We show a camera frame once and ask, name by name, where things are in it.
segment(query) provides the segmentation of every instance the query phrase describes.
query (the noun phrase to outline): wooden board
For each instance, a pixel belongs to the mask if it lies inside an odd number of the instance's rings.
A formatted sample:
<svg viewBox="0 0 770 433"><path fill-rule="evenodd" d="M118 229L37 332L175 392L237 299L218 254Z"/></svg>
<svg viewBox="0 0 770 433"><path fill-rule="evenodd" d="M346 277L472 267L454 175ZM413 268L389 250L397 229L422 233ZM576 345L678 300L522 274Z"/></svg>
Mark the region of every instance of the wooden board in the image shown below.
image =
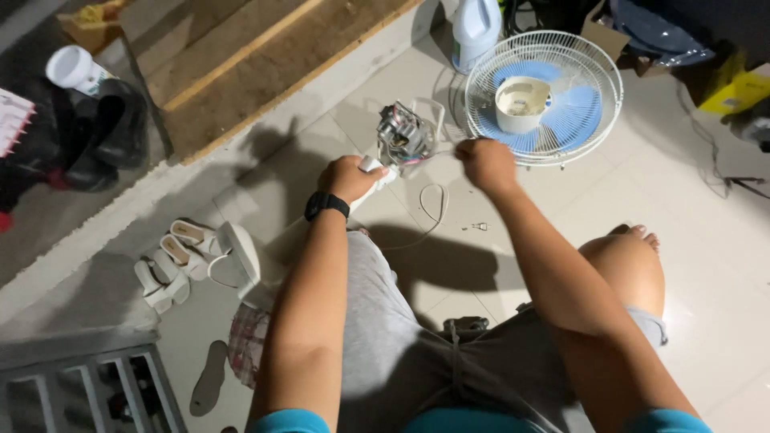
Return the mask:
<svg viewBox="0 0 770 433"><path fill-rule="evenodd" d="M136 0L120 15L145 77L197 42L248 0Z"/></svg>
<svg viewBox="0 0 770 433"><path fill-rule="evenodd" d="M247 2L200 40L146 77L152 100L157 106L165 108L188 88L205 87L205 84L196 83L205 80L208 74L216 71L243 47L253 44L260 37L269 39L270 31L276 24L307 2L314 3L317 0Z"/></svg>
<svg viewBox="0 0 770 433"><path fill-rule="evenodd" d="M205 156L422 0L320 0L195 92L166 105L177 156Z"/></svg>

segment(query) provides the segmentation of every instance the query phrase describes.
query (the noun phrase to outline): white container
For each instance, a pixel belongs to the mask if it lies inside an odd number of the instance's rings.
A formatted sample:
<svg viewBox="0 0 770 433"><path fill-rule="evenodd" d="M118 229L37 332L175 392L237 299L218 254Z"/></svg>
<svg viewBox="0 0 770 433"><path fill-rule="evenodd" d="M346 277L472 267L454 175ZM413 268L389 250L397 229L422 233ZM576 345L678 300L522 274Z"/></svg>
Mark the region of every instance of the white container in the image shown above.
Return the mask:
<svg viewBox="0 0 770 433"><path fill-rule="evenodd" d="M115 78L78 45L67 45L53 53L45 66L45 76L59 87L75 89L88 96L99 93L102 81Z"/></svg>
<svg viewBox="0 0 770 433"><path fill-rule="evenodd" d="M551 86L530 77L510 77L494 94L497 125L511 134L525 134L540 125Z"/></svg>
<svg viewBox="0 0 770 433"><path fill-rule="evenodd" d="M452 27L454 68L470 74L478 58L497 44L502 25L497 0L463 0Z"/></svg>

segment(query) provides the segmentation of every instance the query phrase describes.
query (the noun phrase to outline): teal shirt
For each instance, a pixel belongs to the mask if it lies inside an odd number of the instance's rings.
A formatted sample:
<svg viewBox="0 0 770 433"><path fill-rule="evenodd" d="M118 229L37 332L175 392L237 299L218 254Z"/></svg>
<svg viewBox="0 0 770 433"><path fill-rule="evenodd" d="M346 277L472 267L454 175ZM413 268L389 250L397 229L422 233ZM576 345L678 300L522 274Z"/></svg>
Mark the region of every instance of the teal shirt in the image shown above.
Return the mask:
<svg viewBox="0 0 770 433"><path fill-rule="evenodd" d="M480 408L435 408L418 415L402 433L541 433L527 420ZM273 412L249 433L330 433L326 422L304 409ZM682 411L657 409L632 418L624 433L712 433L706 424Z"/></svg>

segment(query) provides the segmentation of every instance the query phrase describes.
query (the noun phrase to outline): black wristwatch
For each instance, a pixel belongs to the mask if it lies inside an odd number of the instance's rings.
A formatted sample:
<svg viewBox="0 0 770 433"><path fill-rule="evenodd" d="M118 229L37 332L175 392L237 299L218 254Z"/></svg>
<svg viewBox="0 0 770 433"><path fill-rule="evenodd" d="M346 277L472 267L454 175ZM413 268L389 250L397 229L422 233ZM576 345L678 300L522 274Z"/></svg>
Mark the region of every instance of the black wristwatch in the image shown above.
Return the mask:
<svg viewBox="0 0 770 433"><path fill-rule="evenodd" d="M312 221L313 218L324 209L339 210L345 218L350 214L350 206L345 203L345 200L340 199L334 194L317 191L310 196L310 200L307 200L307 206L305 206L305 219Z"/></svg>

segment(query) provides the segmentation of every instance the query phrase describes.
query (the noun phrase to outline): fan grille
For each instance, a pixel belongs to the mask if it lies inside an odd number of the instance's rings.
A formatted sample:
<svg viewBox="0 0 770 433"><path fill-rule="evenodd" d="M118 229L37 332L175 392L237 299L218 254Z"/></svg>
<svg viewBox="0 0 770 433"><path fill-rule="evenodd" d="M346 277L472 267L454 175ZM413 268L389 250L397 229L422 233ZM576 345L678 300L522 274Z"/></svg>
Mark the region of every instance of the fan grille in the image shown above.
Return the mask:
<svg viewBox="0 0 770 433"><path fill-rule="evenodd" d="M551 86L539 127L510 134L497 127L494 95L511 76ZM620 73L595 44L566 32L516 35L483 55L468 77L465 107L475 136L506 143L525 166L561 165L592 151L607 136L623 101Z"/></svg>

